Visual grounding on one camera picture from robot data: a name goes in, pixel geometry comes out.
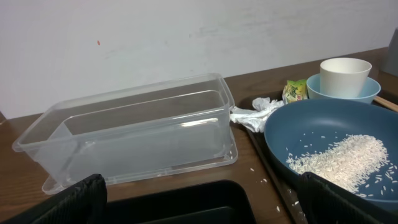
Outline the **cream paper cup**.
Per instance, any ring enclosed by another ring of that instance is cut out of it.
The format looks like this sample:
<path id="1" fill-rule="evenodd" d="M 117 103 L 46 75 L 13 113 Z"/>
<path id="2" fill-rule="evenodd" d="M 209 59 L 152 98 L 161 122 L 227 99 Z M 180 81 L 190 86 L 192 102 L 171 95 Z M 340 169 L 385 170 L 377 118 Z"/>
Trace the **cream paper cup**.
<path id="1" fill-rule="evenodd" d="M 320 64 L 320 93 L 337 98 L 356 98 L 372 65 L 357 58 L 331 58 Z"/>

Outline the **white tissue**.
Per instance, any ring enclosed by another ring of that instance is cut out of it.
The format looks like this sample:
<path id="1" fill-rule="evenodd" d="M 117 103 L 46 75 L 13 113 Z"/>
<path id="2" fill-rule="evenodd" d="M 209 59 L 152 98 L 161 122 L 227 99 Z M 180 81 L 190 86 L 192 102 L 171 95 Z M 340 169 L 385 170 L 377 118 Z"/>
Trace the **white tissue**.
<path id="1" fill-rule="evenodd" d="M 231 110 L 230 120 L 233 123 L 242 124 L 254 133 L 263 133 L 269 116 L 284 106 L 284 102 L 271 100 L 269 97 L 256 98 L 252 101 L 252 106 L 254 110 L 245 110 L 235 106 Z"/>

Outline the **clear plastic bin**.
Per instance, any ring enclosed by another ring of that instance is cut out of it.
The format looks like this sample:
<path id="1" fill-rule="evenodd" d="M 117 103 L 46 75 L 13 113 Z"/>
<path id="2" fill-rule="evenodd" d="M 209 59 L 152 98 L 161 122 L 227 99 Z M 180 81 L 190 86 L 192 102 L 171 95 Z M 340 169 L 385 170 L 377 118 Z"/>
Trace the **clear plastic bin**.
<path id="1" fill-rule="evenodd" d="M 92 174 L 107 185 L 227 166 L 232 94 L 217 73 L 59 102 L 13 143 L 48 173 L 45 194 Z"/>

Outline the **wooden chopstick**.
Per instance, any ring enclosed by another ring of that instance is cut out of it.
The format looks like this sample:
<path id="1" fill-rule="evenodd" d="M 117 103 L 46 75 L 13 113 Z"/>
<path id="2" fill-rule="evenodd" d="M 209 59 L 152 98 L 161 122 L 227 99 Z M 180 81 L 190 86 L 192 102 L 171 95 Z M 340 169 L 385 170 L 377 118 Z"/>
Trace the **wooden chopstick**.
<path id="1" fill-rule="evenodd" d="M 390 102 L 390 101 L 388 101 L 388 100 L 386 100 L 384 98 L 381 98 L 380 96 L 376 96 L 374 98 L 374 101 L 379 103 L 380 105 L 392 110 L 392 111 L 398 112 L 398 105 L 396 105 L 396 104 L 394 104 L 394 103 L 392 103 L 392 102 Z"/>

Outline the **pile of white rice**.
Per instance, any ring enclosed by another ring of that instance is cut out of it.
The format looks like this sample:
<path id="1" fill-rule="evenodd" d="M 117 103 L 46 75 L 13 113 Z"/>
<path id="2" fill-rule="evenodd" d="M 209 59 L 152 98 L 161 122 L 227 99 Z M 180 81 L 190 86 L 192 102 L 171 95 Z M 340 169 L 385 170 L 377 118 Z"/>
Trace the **pile of white rice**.
<path id="1" fill-rule="evenodd" d="M 397 164 L 374 136 L 346 135 L 323 152 L 288 153 L 286 163 L 298 174 L 312 172 L 362 198 L 397 191 Z"/>

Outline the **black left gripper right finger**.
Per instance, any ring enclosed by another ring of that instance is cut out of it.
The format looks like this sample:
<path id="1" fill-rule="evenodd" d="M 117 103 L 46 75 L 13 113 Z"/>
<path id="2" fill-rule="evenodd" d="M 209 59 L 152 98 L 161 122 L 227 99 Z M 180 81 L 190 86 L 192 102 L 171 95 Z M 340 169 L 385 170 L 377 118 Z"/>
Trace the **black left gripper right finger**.
<path id="1" fill-rule="evenodd" d="M 311 172 L 299 176 L 297 196 L 309 223 L 397 223 L 397 215 Z"/>

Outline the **light blue small bowl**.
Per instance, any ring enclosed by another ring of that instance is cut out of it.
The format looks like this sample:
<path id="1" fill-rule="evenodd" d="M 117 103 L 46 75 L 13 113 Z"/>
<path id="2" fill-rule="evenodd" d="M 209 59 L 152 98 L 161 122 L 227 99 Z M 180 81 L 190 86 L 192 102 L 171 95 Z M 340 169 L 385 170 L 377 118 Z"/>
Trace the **light blue small bowl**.
<path id="1" fill-rule="evenodd" d="M 316 99 L 340 99 L 340 100 L 351 100 L 361 103 L 371 104 L 373 99 L 381 91 L 380 84 L 374 79 L 367 77 L 364 87 L 361 90 L 359 96 L 356 98 L 338 98 L 320 93 L 320 74 L 312 75 L 307 79 L 307 93 L 308 98 L 311 100 Z"/>

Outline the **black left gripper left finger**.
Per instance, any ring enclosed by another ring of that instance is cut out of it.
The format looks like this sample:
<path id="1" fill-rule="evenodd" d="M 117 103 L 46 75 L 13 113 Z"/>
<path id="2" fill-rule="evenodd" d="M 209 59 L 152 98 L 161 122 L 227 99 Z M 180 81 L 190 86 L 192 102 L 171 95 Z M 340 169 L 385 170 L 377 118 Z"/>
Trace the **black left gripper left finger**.
<path id="1" fill-rule="evenodd" d="M 103 223 L 106 203 L 105 180 L 93 174 L 2 223 Z"/>

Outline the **dark blue plate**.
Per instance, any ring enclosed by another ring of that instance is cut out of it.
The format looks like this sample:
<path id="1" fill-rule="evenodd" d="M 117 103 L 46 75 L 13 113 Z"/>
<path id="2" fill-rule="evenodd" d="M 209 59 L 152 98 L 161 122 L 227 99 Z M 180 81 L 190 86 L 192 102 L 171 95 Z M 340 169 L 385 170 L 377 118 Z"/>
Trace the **dark blue plate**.
<path id="1" fill-rule="evenodd" d="M 397 211 L 397 113 L 350 100 L 303 100 L 287 104 L 266 121 L 264 139 L 275 171 L 293 189 L 299 175 L 286 160 L 325 152 L 350 135 L 369 135 L 382 141 L 388 164 L 371 174 L 359 188 L 371 202 Z"/>

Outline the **yellow green snack wrapper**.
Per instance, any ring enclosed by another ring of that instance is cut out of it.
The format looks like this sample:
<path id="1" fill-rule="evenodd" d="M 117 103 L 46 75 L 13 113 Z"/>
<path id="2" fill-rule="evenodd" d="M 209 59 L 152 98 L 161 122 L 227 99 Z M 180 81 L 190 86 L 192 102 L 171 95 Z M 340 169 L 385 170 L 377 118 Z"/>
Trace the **yellow green snack wrapper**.
<path id="1" fill-rule="evenodd" d="M 297 81 L 287 80 L 287 84 L 282 91 L 282 100 L 285 104 L 307 99 L 308 94 L 306 79 Z"/>

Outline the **black plastic tray bin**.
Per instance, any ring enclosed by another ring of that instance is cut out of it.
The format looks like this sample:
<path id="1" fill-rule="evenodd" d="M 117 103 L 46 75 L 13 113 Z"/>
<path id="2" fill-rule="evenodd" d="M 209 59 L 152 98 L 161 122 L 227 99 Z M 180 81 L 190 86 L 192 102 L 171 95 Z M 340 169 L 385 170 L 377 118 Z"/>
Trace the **black plastic tray bin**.
<path id="1" fill-rule="evenodd" d="M 256 223 L 244 189 L 218 180 L 110 202 L 103 223 Z"/>

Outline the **brown serving tray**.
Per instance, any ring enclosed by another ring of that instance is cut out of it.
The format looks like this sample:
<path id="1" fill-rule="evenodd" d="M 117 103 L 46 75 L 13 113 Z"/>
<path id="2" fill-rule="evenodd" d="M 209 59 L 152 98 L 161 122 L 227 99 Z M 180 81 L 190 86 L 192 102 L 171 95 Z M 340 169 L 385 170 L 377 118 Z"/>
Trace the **brown serving tray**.
<path id="1" fill-rule="evenodd" d="M 396 93 L 381 90 L 381 93 L 378 94 L 378 96 L 397 104 Z M 244 109 L 252 109 L 252 100 L 259 97 L 269 97 L 271 100 L 282 100 L 282 90 L 272 91 L 266 93 L 265 95 L 249 96 L 241 102 L 240 106 L 243 106 Z M 266 140 L 264 139 L 263 133 L 253 133 L 247 128 L 246 132 L 251 139 L 252 145 L 256 149 L 257 155 L 259 156 L 262 165 L 271 180 L 271 183 L 276 188 L 278 197 L 281 199 L 284 208 L 287 210 L 288 216 L 292 223 L 307 223 L 306 219 L 304 218 L 304 214 L 301 213 L 301 207 L 294 205 L 294 200 L 297 199 L 297 194 L 292 188 L 293 185 L 290 185 L 290 182 L 284 181 L 283 175 L 280 175 L 279 170 L 277 170 L 276 163 L 271 159 L 271 153 L 269 148 L 266 146 Z"/>

